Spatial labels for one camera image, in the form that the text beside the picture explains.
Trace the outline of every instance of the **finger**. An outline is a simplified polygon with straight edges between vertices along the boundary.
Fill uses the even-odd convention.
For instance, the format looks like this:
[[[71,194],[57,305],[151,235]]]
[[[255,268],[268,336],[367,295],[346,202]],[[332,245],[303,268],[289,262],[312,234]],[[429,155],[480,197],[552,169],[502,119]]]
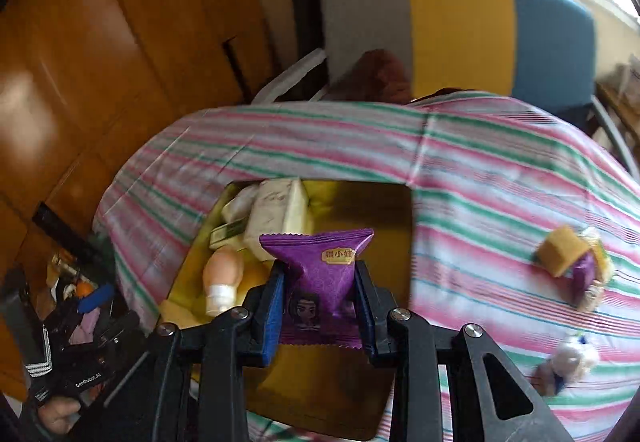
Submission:
[[[67,417],[80,411],[80,403],[74,398],[54,397],[50,401],[51,407],[57,417]]]
[[[50,422],[49,425],[46,425],[49,431],[55,433],[56,435],[65,435],[69,433],[71,430],[71,422],[69,422],[66,418],[59,418]]]

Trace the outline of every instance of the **wooden wardrobe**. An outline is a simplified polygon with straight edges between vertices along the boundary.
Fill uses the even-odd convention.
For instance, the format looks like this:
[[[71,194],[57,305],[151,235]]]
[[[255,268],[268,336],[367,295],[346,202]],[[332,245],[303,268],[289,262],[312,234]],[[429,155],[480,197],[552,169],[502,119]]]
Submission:
[[[0,12],[0,278],[42,289],[46,202],[87,233],[146,140],[190,112],[249,102],[274,76],[259,0],[9,0]],[[0,320],[0,388],[24,399]]]

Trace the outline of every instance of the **human hand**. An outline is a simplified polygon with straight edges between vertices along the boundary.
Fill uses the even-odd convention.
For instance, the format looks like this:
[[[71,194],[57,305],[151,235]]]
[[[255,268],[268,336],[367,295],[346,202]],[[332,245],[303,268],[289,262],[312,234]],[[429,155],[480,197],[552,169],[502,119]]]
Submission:
[[[63,435],[72,427],[69,416],[77,413],[79,409],[80,403],[75,399],[55,396],[38,408],[38,417],[49,431]]]

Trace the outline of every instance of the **pink striped fabric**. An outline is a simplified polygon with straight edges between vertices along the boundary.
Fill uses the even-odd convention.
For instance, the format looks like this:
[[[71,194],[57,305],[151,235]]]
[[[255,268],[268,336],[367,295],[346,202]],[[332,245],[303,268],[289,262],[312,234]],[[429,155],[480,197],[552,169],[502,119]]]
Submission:
[[[640,384],[640,189],[577,129],[534,107],[461,93],[403,108],[275,104],[197,112],[141,148],[98,208],[119,283],[151,328],[190,243],[233,180],[391,181],[414,193],[411,307],[481,324],[518,368],[581,330],[601,364],[548,403],[580,442],[603,440]],[[533,253],[562,224],[598,228],[618,272],[593,314]],[[441,373],[444,440],[452,440]],[[376,440],[388,440],[391,401]],[[248,414],[252,440],[329,440]]]

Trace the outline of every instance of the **orange object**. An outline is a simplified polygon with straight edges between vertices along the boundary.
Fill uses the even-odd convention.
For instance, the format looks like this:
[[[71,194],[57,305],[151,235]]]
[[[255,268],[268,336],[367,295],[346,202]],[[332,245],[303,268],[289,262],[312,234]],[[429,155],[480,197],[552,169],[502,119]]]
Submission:
[[[244,260],[230,245],[223,245],[211,255],[202,273],[207,315],[215,317],[236,304],[242,273]]]
[[[78,281],[76,284],[76,296],[86,297],[94,291],[94,286],[86,281]]]

